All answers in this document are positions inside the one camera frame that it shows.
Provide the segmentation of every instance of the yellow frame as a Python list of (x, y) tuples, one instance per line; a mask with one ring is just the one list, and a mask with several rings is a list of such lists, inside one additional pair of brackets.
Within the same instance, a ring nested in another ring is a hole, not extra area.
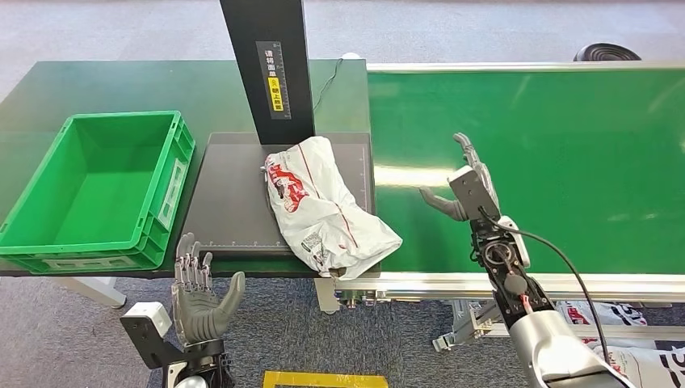
[(357, 376), (354, 374), (264, 372), (263, 388), (276, 386), (323, 386), (326, 388), (388, 388), (383, 376)]

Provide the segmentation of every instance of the black vertical stand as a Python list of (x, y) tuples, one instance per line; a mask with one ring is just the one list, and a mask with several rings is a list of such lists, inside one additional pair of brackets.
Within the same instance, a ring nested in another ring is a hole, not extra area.
[[(183, 233), (193, 232), (201, 250), (211, 251), (215, 259), (292, 255), (268, 203), (260, 167), (269, 154), (315, 134), (302, 3), (220, 1), (257, 133), (212, 134)], [(373, 213), (369, 133), (350, 128), (320, 135), (330, 140), (357, 205)]]
[(301, 0), (221, 0), (259, 142), (314, 135)]

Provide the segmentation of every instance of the crate handle slot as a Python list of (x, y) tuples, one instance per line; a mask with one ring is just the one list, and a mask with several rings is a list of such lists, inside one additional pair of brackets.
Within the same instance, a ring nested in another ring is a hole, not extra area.
[(126, 256), (104, 257), (99, 259), (44, 259), (44, 264), (47, 264), (53, 270), (73, 270), (75, 268), (86, 268), (93, 265), (102, 265), (107, 268), (120, 267), (135, 267), (136, 263)]
[(157, 215), (157, 219), (167, 230), (170, 228), (171, 216), (174, 214), (174, 209), (176, 209), (176, 203), (178, 202), (177, 199), (181, 194), (180, 187), (183, 183), (185, 174), (186, 165), (176, 159), (174, 161), (174, 170), (171, 173), (171, 179), (169, 179), (169, 187), (166, 189), (166, 195), (164, 195), (164, 202), (162, 202), (162, 207), (159, 209), (159, 214)]

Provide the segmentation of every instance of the white table leg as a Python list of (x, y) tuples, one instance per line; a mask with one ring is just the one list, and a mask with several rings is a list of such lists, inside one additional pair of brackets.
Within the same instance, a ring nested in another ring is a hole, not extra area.
[(53, 277), (53, 279), (67, 289), (105, 306), (118, 309), (126, 303), (126, 295), (114, 289), (115, 277)]
[(335, 285), (332, 278), (318, 277), (314, 279), (314, 286), (317, 288), (317, 298), (321, 311), (333, 314), (340, 309), (338, 299), (335, 298)]

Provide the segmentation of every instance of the black pole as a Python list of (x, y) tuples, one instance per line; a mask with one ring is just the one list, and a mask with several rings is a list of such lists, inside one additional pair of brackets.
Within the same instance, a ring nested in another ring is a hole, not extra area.
[(220, 0), (262, 144), (314, 135), (301, 0)]

